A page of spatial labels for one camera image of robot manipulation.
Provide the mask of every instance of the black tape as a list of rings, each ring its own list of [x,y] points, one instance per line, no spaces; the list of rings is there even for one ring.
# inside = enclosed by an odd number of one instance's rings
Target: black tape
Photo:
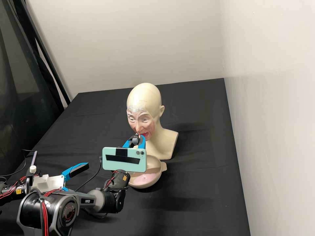
[[[119,155],[106,155],[107,161],[118,161],[118,162],[127,162],[132,164],[139,164],[140,159],[134,157],[127,156],[119,156]]]
[[[116,148],[116,156],[128,156],[127,148]]]

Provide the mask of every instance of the mannequin face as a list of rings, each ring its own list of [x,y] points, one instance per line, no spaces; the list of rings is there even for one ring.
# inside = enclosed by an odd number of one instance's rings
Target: mannequin face
[[[155,121],[147,111],[132,111],[127,109],[128,123],[132,130],[149,140],[155,131]]]

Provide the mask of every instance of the mannequin head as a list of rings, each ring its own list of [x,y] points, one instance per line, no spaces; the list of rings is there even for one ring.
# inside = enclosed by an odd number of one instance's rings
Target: mannequin head
[[[156,86],[142,83],[131,90],[127,98],[127,118],[135,133],[150,140],[162,128],[159,119],[163,112],[161,93]]]

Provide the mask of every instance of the mint green phone case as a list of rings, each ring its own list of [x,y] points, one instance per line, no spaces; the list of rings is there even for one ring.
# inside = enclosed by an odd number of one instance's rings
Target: mint green phone case
[[[147,152],[141,148],[104,147],[102,150],[104,170],[122,169],[129,172],[147,170]]]

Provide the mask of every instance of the black cable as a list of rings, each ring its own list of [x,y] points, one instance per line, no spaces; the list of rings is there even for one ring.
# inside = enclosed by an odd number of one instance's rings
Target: black cable
[[[23,166],[20,170],[17,170],[16,172],[13,172],[12,174],[0,175],[0,178],[2,178],[2,177],[8,177],[8,176],[14,175],[14,174],[16,174],[16,173],[22,171],[22,170],[25,168],[25,166],[26,166],[26,156],[25,156],[24,153],[23,153],[23,156],[24,156],[25,162],[24,162],[24,166]]]
[[[1,181],[0,184],[5,184],[7,182],[7,178],[4,176],[0,176],[0,178],[4,179],[4,181]]]
[[[82,211],[84,211],[85,213],[87,213],[87,214],[90,215],[91,217],[94,217],[94,218],[99,219],[99,220],[104,219],[104,218],[107,216],[107,213],[100,214],[100,215],[102,215],[102,216],[97,216],[97,215],[94,215],[94,214],[88,212],[86,209],[82,209]]]
[[[89,180],[87,180],[85,183],[83,183],[80,187],[78,187],[76,191],[78,191],[80,188],[82,188],[84,185],[86,185],[91,179],[93,179],[98,173],[99,173],[99,170],[101,169],[101,166],[102,166],[102,157],[99,157],[99,167],[98,167],[98,170],[97,172],[95,173],[95,175],[93,175]]]

